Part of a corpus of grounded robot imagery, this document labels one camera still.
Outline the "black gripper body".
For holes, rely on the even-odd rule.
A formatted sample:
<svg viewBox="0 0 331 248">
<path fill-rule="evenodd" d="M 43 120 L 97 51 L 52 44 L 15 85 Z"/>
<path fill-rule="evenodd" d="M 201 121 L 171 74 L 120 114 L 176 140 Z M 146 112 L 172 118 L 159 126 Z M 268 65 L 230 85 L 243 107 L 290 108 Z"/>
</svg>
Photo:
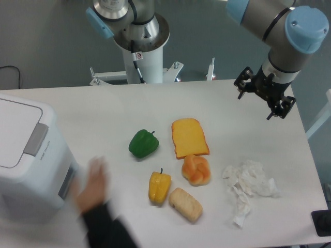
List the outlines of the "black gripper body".
<svg viewBox="0 0 331 248">
<path fill-rule="evenodd" d="M 281 102 L 288 87 L 288 74 L 272 65 L 262 65 L 250 83 L 252 92 L 266 102 Z"/>
</svg>

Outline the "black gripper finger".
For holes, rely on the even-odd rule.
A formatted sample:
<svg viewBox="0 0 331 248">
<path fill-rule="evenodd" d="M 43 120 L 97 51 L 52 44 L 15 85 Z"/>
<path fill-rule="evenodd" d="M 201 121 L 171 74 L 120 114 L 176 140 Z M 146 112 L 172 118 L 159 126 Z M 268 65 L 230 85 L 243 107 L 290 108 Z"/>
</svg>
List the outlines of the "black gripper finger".
<svg viewBox="0 0 331 248">
<path fill-rule="evenodd" d="M 241 99 L 242 96 L 248 92 L 254 92 L 254 84 L 252 83 L 252 79 L 254 77 L 253 71 L 250 67 L 246 67 L 234 81 L 234 86 L 237 87 L 239 95 L 238 99 Z"/>
<path fill-rule="evenodd" d="M 280 117 L 281 119 L 285 119 L 295 103 L 296 98 L 291 96 L 282 96 L 282 98 L 278 101 L 273 99 L 267 100 L 271 113 L 266 119 L 270 120 L 272 117 Z"/>
</svg>

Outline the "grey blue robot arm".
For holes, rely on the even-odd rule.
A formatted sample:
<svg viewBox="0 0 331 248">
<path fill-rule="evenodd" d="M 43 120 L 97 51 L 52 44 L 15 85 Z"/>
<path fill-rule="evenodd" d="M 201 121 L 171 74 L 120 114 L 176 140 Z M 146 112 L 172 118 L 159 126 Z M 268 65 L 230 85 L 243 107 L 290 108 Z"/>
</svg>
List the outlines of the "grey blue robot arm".
<svg viewBox="0 0 331 248">
<path fill-rule="evenodd" d="M 235 80 L 240 95 L 255 93 L 271 116 L 285 118 L 295 98 L 284 94 L 329 30 L 323 12 L 308 6 L 290 9 L 286 1 L 228 1 L 228 15 L 269 45 L 257 73 L 245 68 Z M 162 83 L 163 46 L 170 30 L 154 1 L 94 1 L 86 16 L 100 36 L 121 48 L 130 84 Z"/>
</svg>

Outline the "black sleeved forearm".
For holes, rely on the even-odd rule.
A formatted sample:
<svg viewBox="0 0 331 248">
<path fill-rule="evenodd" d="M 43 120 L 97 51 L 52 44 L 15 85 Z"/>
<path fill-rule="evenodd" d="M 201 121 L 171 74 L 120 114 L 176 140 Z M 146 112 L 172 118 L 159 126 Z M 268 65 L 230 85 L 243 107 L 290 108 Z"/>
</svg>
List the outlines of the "black sleeved forearm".
<svg viewBox="0 0 331 248">
<path fill-rule="evenodd" d="M 137 247 L 123 223 L 111 217 L 108 204 L 99 204 L 81 216 L 89 247 Z"/>
</svg>

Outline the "blurred human hand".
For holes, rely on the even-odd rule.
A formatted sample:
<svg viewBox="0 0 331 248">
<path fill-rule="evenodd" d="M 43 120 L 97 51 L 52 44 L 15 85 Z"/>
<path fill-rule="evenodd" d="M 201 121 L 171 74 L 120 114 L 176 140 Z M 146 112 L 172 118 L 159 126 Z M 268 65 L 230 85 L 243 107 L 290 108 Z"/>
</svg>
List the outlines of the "blurred human hand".
<svg viewBox="0 0 331 248">
<path fill-rule="evenodd" d="M 104 172 L 106 164 L 104 157 L 90 160 L 84 189 L 81 190 L 78 180 L 74 180 L 71 193 L 80 213 L 86 213 L 104 203 L 107 189 L 107 176 Z"/>
</svg>

